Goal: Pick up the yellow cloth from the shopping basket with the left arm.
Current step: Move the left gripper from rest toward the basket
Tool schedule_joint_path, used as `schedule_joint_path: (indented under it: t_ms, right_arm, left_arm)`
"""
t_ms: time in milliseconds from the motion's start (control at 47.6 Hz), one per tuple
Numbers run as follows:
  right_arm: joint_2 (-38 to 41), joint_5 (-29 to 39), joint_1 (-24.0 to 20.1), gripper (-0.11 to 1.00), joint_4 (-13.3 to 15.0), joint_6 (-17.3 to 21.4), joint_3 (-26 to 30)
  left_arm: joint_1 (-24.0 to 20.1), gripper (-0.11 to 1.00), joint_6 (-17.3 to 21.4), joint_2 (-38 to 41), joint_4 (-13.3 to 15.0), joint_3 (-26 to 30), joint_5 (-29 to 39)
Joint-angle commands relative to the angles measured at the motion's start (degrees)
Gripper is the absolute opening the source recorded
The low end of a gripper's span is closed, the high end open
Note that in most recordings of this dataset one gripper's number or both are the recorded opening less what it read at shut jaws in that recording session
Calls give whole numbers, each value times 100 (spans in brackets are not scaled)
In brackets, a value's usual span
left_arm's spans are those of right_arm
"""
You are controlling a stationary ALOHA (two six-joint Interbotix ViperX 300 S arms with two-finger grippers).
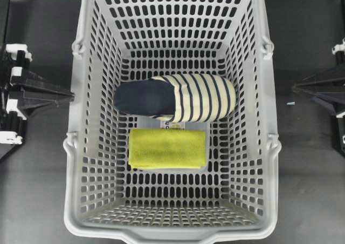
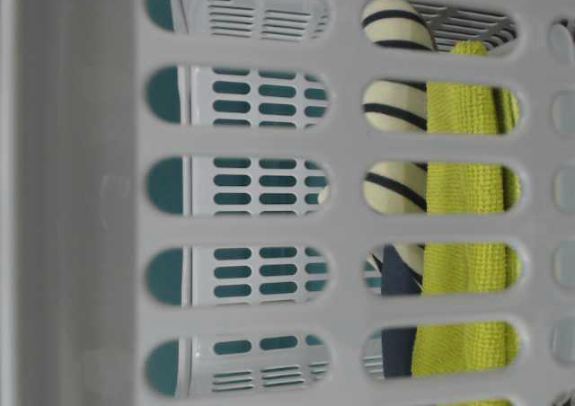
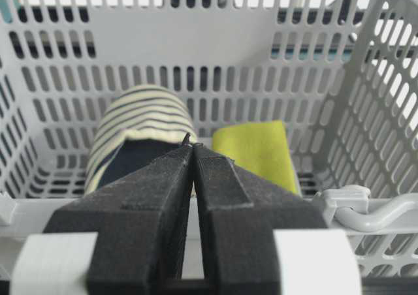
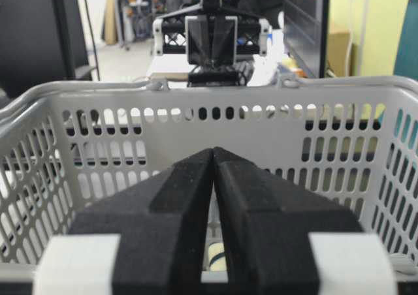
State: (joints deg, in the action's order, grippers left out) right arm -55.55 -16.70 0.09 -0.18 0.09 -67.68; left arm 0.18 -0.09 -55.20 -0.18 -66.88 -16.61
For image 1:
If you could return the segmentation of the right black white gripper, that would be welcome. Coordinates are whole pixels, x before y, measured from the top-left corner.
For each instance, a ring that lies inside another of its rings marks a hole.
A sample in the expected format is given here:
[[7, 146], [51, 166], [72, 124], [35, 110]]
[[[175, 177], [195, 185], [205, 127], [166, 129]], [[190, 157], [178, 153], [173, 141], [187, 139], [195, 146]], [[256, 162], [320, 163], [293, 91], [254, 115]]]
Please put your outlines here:
[[298, 83], [292, 90], [309, 95], [313, 101], [336, 116], [340, 149], [344, 149], [344, 39], [332, 48], [336, 67], [317, 72]]

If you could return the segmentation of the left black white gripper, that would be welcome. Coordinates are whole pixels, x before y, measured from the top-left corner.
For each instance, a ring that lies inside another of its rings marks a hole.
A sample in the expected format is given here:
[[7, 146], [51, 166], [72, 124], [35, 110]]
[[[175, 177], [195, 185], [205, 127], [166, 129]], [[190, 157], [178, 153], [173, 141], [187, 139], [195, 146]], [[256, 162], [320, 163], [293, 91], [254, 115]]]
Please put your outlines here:
[[29, 70], [26, 44], [6, 44], [1, 55], [1, 144], [22, 144], [24, 112], [74, 101], [74, 93]]

